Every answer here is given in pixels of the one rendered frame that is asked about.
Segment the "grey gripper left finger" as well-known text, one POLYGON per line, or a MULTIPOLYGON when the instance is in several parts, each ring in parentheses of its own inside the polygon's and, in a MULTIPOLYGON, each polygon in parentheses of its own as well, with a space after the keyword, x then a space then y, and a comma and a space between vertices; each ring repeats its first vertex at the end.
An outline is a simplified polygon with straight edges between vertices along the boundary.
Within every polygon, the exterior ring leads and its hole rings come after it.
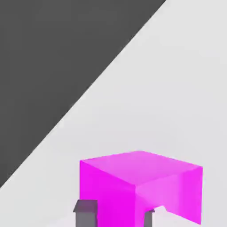
POLYGON ((73 212, 53 224, 53 227, 98 227, 98 201, 79 199, 73 212))

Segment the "small magenta cube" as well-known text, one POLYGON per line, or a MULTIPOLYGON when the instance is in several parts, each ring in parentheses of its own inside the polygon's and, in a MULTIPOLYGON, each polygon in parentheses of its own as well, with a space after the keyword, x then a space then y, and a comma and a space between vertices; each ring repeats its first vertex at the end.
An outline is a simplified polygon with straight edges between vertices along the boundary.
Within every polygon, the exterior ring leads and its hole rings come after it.
POLYGON ((143 227, 145 213, 202 220, 203 168, 145 151, 81 160, 79 198, 98 202, 98 227, 143 227))

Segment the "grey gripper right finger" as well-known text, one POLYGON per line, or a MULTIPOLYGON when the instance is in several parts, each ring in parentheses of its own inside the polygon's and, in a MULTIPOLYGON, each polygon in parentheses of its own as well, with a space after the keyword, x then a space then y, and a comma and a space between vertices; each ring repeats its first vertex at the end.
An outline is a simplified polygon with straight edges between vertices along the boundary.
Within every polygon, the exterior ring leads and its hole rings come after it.
POLYGON ((164 206, 145 212, 144 227, 204 227, 168 212, 164 206))

